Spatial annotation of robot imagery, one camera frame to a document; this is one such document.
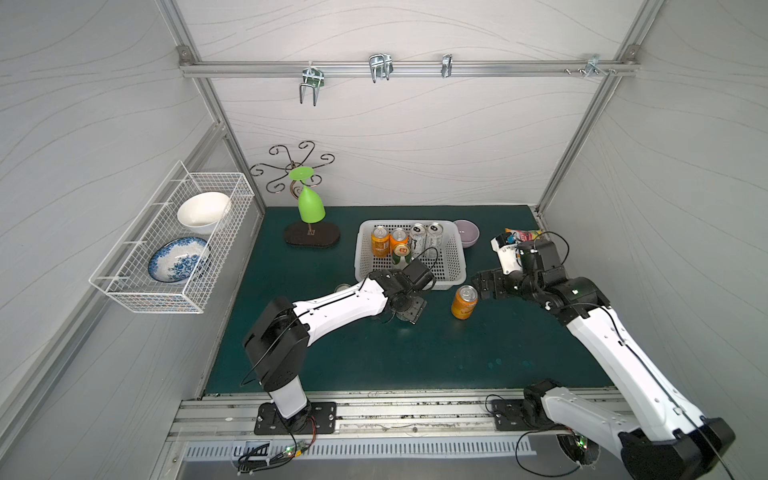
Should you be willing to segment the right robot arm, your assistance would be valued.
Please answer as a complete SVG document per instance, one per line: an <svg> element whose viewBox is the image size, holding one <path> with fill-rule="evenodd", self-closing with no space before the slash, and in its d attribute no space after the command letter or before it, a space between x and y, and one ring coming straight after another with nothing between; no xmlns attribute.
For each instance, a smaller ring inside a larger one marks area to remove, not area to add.
<svg viewBox="0 0 768 480"><path fill-rule="evenodd" d="M619 458L634 479L698 479L721 464L735 433L707 417L655 366L589 279L486 270L481 299L519 297L555 317L597 360L630 407L621 416L553 380L524 390L522 417L536 430L567 427Z"/></svg>

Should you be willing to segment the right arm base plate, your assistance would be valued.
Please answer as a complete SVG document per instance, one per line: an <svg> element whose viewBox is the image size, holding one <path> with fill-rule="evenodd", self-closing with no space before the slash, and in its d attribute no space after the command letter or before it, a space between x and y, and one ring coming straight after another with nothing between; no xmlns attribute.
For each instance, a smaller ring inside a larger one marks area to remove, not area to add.
<svg viewBox="0 0 768 480"><path fill-rule="evenodd" d="M537 431L555 426L543 412L535 412L535 408L524 399L505 399L491 395L485 402L485 408L492 417L496 431Z"/></svg>

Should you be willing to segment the green gold-top can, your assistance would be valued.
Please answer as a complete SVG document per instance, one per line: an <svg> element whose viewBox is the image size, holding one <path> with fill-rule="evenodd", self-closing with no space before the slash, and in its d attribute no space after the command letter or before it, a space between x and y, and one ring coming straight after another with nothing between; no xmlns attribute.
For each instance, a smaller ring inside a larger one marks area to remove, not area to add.
<svg viewBox="0 0 768 480"><path fill-rule="evenodd" d="M404 269L412 261L411 248L407 243L397 243L391 253L393 266L397 269Z"/></svg>

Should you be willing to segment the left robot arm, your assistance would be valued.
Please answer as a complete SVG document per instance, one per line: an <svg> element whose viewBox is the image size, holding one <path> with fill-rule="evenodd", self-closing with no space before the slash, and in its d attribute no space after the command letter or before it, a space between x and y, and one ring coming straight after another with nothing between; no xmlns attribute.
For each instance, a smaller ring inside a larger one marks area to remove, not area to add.
<svg viewBox="0 0 768 480"><path fill-rule="evenodd" d="M357 320L418 308L419 293L435 281L430 268L414 260L403 269L374 270L360 282L317 299L273 299L243 339L251 369L241 384L257 381L282 420L290 423L307 417L310 401L299 374L308 348Z"/></svg>

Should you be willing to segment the orange yellow drink can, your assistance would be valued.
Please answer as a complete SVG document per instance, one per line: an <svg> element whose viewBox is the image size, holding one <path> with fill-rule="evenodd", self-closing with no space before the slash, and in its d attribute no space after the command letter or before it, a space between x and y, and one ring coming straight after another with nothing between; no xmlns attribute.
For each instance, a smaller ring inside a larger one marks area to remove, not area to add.
<svg viewBox="0 0 768 480"><path fill-rule="evenodd" d="M473 313L478 300L478 292L473 286L463 285L459 287L451 305L452 315L458 320L467 320Z"/></svg>

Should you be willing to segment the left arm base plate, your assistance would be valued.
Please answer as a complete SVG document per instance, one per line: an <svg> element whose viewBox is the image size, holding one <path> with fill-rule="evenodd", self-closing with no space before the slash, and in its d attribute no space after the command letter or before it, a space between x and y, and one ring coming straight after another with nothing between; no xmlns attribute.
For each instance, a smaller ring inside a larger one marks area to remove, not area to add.
<svg viewBox="0 0 768 480"><path fill-rule="evenodd" d="M311 402L295 416L284 418L273 403L259 406L253 433L269 435L330 435L335 432L337 420L336 402Z"/></svg>

